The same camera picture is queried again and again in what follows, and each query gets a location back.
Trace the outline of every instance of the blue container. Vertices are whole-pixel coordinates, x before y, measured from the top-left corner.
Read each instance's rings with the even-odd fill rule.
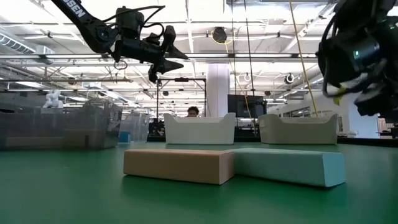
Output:
[[[131,137],[129,131],[121,131],[119,133],[119,142],[130,143]]]

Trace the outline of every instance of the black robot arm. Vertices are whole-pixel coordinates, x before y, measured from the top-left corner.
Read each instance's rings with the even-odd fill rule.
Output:
[[[162,24],[152,24],[150,26],[161,26],[162,33],[151,34],[143,40],[140,38],[141,30],[145,27],[147,20],[144,20],[144,15],[139,11],[156,8],[158,12],[164,6],[139,9],[119,8],[115,16],[106,20],[116,18],[116,22],[107,25],[106,21],[101,21],[88,13],[80,0],[52,0],[52,2],[76,25],[92,51],[99,54],[109,53],[116,62],[119,62],[121,57],[127,57],[139,60],[140,63],[152,63],[149,69],[149,80],[153,83],[157,80],[158,72],[163,74],[183,67],[180,63],[166,60],[165,54],[169,54],[170,57],[188,59],[174,47],[176,34],[172,26],[164,28]],[[159,40],[162,36],[164,40],[160,44]]]
[[[398,17],[387,15],[396,1],[340,0],[319,45],[323,94],[361,93],[354,103],[362,116],[398,119]],[[357,84],[343,88],[351,80]],[[328,84],[340,91],[329,93]]]

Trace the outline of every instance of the green tabletop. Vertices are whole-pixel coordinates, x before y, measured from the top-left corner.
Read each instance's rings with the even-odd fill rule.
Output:
[[[128,148],[271,147],[342,152],[333,189],[236,176],[222,186],[124,176]],[[398,149],[353,145],[120,145],[90,152],[0,152],[0,223],[398,223]]]

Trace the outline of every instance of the wooden block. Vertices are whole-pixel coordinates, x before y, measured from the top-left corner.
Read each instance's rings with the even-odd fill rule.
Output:
[[[124,152],[127,175],[221,185],[234,175],[228,151],[133,149]]]

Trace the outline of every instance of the person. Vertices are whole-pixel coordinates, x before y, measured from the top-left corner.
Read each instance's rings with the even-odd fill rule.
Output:
[[[196,118],[199,114],[199,109],[196,106],[191,106],[188,108],[188,117],[189,118]]]

